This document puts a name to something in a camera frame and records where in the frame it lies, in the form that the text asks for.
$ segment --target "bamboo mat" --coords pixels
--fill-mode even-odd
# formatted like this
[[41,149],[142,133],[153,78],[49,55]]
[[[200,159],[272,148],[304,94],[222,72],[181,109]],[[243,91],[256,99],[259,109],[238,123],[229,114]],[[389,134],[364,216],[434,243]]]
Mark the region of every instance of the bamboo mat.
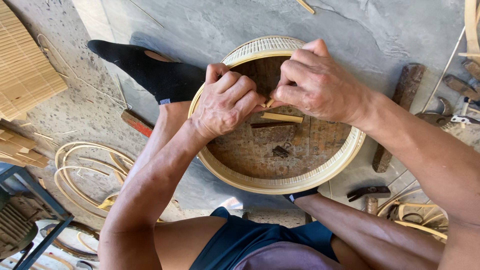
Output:
[[0,0],[0,117],[11,121],[65,89],[23,24]]

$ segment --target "metal frame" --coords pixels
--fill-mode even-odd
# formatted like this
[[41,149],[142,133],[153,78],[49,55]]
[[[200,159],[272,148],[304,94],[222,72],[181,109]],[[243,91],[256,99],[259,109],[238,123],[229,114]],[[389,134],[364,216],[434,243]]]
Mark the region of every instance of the metal frame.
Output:
[[41,199],[60,220],[59,224],[43,239],[43,241],[28,255],[27,258],[17,267],[18,270],[28,270],[33,263],[43,254],[47,247],[59,236],[59,234],[73,220],[74,216],[68,213],[40,184],[38,184],[25,170],[20,166],[0,162],[0,183],[10,176],[14,176],[36,197]]

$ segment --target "foot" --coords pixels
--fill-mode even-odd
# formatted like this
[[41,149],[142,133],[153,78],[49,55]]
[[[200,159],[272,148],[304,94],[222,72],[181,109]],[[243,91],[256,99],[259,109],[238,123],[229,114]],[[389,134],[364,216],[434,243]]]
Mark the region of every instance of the foot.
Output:
[[169,62],[147,48],[90,40],[88,48],[125,71],[154,95],[159,105],[191,101],[205,81],[205,71],[189,64]]

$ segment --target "hammer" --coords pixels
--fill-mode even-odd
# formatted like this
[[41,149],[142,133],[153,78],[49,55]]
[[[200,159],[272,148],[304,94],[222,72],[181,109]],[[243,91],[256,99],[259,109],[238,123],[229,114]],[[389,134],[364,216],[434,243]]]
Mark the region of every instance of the hammer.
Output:
[[386,186],[368,186],[361,187],[347,194],[349,202],[353,202],[366,196],[365,211],[369,214],[376,215],[378,212],[378,199],[389,198],[390,189]]

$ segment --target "hammer head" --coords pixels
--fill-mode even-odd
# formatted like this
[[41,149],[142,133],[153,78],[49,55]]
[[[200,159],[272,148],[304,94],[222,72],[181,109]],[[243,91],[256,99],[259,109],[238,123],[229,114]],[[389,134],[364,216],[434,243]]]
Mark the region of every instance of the hammer head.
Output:
[[373,198],[389,198],[391,195],[390,189],[386,186],[368,186],[368,187],[361,187],[357,190],[354,190],[347,194],[347,198],[349,202],[353,202],[354,200],[358,200],[361,197],[368,195]]

